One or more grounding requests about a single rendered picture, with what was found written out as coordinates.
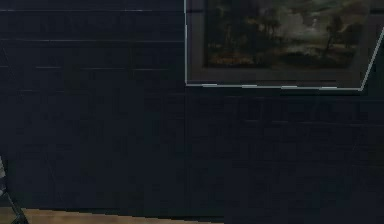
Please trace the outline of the framed landscape painting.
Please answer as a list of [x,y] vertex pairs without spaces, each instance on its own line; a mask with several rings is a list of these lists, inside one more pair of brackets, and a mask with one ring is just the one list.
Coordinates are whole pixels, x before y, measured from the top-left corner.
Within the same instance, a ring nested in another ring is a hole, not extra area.
[[363,90],[384,0],[185,0],[185,83]]

